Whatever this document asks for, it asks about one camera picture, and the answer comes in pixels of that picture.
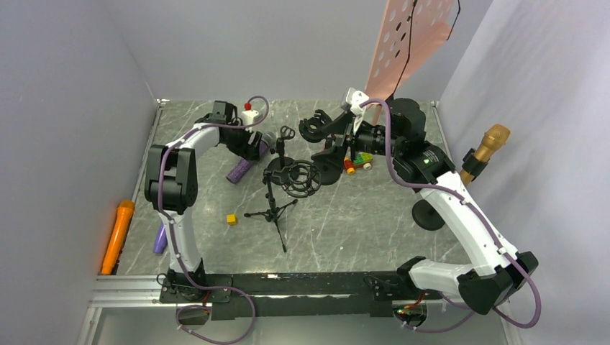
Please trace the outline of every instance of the black clamp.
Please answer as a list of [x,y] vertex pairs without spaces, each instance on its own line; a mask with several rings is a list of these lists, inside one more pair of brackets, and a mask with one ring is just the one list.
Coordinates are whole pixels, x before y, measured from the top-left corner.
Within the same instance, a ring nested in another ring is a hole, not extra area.
[[470,149],[464,159],[462,160],[464,163],[462,164],[462,169],[467,173],[474,176],[473,180],[475,180],[482,172],[485,170],[485,167],[489,162],[481,162],[477,160],[474,156],[475,149]]

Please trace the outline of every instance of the orange microphone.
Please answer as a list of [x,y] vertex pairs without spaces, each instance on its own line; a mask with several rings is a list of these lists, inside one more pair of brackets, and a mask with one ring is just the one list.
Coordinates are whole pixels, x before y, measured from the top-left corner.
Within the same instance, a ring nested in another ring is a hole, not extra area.
[[112,230],[110,243],[108,243],[108,249],[104,256],[104,263],[101,264],[101,273],[103,275],[110,275],[117,264],[134,210],[135,204],[131,200],[121,201],[117,208],[117,221],[114,223],[114,230]]

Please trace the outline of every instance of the purple cylinder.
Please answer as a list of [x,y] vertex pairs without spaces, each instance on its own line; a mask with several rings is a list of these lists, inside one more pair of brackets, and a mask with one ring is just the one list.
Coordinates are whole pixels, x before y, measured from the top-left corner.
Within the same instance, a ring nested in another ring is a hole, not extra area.
[[163,223],[159,226],[159,232],[155,238],[155,246],[152,248],[152,252],[155,254],[163,254],[163,251],[168,246],[168,238],[165,236],[165,227]]
[[[261,140],[260,147],[258,150],[261,158],[268,151],[268,148],[269,148],[269,146],[267,146],[267,143]],[[247,171],[252,166],[254,166],[254,164],[255,164],[255,162],[253,162],[253,161],[249,161],[249,160],[240,158],[240,161],[237,163],[237,165],[235,165],[233,170],[229,171],[229,173],[227,174],[227,180],[229,180],[229,182],[231,182],[233,184],[238,183],[244,177],[244,175],[246,175]]]

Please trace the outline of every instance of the pink perforated panel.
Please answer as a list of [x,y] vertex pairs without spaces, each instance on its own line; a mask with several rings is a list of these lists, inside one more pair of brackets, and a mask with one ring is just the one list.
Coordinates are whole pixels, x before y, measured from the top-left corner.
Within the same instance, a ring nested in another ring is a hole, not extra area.
[[414,0],[388,0],[366,83],[365,92],[369,97],[386,99],[394,91],[409,51],[411,20],[411,58],[399,86],[445,43],[451,30],[447,18],[453,2],[418,0],[411,19]]

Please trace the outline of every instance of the colorful toy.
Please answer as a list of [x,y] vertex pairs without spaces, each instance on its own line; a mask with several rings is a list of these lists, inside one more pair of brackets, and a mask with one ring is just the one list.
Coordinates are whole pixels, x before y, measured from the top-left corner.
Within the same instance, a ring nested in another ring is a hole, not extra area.
[[373,161],[373,155],[370,153],[361,152],[356,156],[356,161],[352,162],[346,157],[343,160],[343,168],[348,175],[354,175],[356,169],[370,170],[373,166],[370,164]]
[[348,175],[354,175],[356,173],[354,163],[352,163],[352,161],[347,157],[343,159],[343,168]]
[[356,156],[354,161],[354,168],[370,170],[373,166],[370,164],[373,161],[373,155],[366,152],[361,152]]
[[234,214],[227,214],[227,224],[229,224],[229,225],[237,224],[237,217]]

